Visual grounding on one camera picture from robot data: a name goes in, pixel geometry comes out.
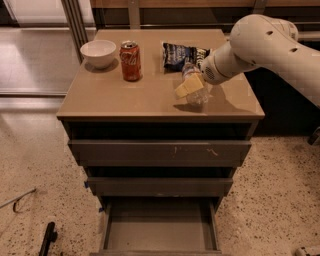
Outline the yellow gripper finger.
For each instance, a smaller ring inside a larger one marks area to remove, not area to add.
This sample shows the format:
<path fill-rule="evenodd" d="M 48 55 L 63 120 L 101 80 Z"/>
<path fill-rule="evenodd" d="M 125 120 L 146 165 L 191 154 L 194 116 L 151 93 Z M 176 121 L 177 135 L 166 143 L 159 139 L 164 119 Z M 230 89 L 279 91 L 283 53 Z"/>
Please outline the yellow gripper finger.
<path fill-rule="evenodd" d="M 204 87 L 205 81 L 200 73 L 193 73 L 175 89 L 178 98 L 184 98 Z"/>

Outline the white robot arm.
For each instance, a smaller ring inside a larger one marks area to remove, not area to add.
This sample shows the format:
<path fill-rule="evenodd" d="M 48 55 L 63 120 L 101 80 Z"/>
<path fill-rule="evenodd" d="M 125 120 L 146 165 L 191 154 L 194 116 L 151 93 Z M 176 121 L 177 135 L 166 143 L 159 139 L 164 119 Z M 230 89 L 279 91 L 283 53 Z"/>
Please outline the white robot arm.
<path fill-rule="evenodd" d="M 235 23 L 229 40 L 204 58 L 198 72 L 188 73 L 175 94 L 179 98 L 201 95 L 207 83 L 219 85 L 259 67 L 277 74 L 320 106 L 320 52 L 298 42 L 293 23 L 259 14 Z"/>

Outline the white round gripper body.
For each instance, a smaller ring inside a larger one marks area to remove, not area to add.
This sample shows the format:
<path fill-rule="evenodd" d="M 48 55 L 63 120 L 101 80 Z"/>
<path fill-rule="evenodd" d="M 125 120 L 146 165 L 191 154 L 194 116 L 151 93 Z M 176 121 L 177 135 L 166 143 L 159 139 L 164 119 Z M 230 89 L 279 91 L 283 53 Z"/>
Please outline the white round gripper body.
<path fill-rule="evenodd" d="M 206 82 L 219 85 L 240 73 L 257 68 L 257 55 L 250 52 L 249 48 L 234 48 L 227 41 L 202 61 L 201 74 Z"/>

